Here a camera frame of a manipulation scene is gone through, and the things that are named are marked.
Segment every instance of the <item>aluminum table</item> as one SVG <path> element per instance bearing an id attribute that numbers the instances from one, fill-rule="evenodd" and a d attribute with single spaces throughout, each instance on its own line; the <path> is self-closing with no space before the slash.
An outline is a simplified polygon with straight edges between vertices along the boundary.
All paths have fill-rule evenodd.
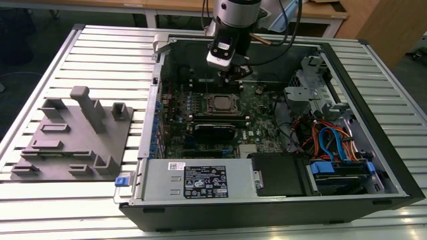
<path id="1" fill-rule="evenodd" d="M 14 183 L 11 169 L 20 160 L 44 115 L 47 97 L 67 98 L 74 86 L 89 86 L 103 106 L 134 107 L 122 175 L 137 170 L 145 127 L 147 93 L 155 61 L 157 33 L 202 35 L 201 31 L 110 26 L 78 26 L 66 39 L 36 89 L 0 144 L 0 238 L 10 239 L 427 239 L 427 200 L 377 212 L 351 223 L 294 225 L 209 231 L 143 232 L 125 217 L 118 203 L 130 187 L 113 182 Z M 263 35 L 279 40 L 282 36 Z M 398 153 L 427 194 L 427 116 L 369 45 L 357 40 L 299 37 L 329 42 L 343 63 Z M 333 81 L 339 97 L 341 89 Z"/>

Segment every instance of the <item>copper pipe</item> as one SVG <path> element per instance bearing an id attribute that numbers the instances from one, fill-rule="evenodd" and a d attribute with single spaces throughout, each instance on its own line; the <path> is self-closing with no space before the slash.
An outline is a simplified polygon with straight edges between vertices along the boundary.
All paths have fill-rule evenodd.
<path id="1" fill-rule="evenodd" d="M 261 36 L 257 36 L 254 33 L 250 33 L 249 35 L 253 38 L 253 40 L 261 42 L 262 44 L 265 44 L 267 46 L 270 46 L 273 44 L 271 41 L 269 41 L 267 39 L 262 38 Z"/>

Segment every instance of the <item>blue cable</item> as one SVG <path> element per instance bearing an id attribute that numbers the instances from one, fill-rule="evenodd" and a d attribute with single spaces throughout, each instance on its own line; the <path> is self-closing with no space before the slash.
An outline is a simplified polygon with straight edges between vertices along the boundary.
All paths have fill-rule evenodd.
<path id="1" fill-rule="evenodd" d="M 329 151 L 329 149 L 326 148 L 325 144 L 323 144 L 323 133 L 326 132 L 326 130 L 330 129 L 335 135 L 335 140 L 337 140 L 337 148 L 338 148 L 338 154 L 339 154 L 339 157 L 343 161 L 347 160 L 347 155 L 346 155 L 346 152 L 343 150 L 343 146 L 342 146 L 342 139 L 341 139 L 341 135 L 339 135 L 339 132 L 333 128 L 333 127 L 326 127 L 321 130 L 321 133 L 319 133 L 319 144 L 321 144 L 321 148 L 323 149 L 323 151 L 327 153 L 327 155 L 330 156 L 331 158 L 331 162 L 334 161 L 334 155 L 333 153 Z"/>

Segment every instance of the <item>motherboard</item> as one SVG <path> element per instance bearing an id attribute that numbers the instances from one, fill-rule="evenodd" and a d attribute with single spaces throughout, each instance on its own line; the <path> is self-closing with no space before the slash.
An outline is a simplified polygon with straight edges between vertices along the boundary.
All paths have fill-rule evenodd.
<path id="1" fill-rule="evenodd" d="M 182 84 L 163 94 L 166 157 L 241 158 L 251 152 L 283 152 L 267 86 L 241 81 L 218 88 L 210 79 L 199 81 L 205 84 Z"/>

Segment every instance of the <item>white sticker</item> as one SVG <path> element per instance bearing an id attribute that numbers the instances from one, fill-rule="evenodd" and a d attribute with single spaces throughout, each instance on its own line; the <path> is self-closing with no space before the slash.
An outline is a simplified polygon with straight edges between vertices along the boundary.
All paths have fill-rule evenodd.
<path id="1" fill-rule="evenodd" d="M 230 45 L 227 43 L 219 42 L 218 43 L 218 47 L 223 50 L 229 50 L 230 49 Z"/>
<path id="2" fill-rule="evenodd" d="M 331 15 L 333 19 L 346 19 L 347 16 Z"/>
<path id="3" fill-rule="evenodd" d="M 123 4 L 126 7 L 139 7 L 142 8 L 143 7 L 143 4 L 131 4 L 131 3 L 125 3 Z"/>
<path id="4" fill-rule="evenodd" d="M 185 170 L 186 163 L 185 162 L 170 162 L 167 170 Z"/>

